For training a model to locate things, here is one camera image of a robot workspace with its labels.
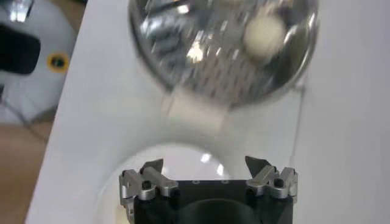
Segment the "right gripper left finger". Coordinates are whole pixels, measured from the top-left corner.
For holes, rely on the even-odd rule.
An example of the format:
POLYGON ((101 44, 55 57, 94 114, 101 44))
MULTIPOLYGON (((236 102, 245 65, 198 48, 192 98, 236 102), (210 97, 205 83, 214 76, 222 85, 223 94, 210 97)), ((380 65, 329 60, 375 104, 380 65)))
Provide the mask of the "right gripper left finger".
POLYGON ((163 197, 171 197, 179 189, 179 183, 165 177, 162 168, 163 159, 157 159, 146 162, 139 172, 134 169, 123 170, 119 175, 120 204, 130 208, 135 198, 153 200, 157 192, 163 197))

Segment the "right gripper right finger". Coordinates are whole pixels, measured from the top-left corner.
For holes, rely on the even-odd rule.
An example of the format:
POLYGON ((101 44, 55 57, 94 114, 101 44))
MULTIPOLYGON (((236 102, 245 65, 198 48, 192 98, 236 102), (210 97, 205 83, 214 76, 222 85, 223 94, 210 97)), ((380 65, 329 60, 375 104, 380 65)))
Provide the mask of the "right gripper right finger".
POLYGON ((274 199, 291 197, 297 200, 298 173, 291 167, 285 167, 281 172, 266 159, 245 156, 245 162, 252 176, 246 181, 246 186, 255 196, 268 195, 274 199))

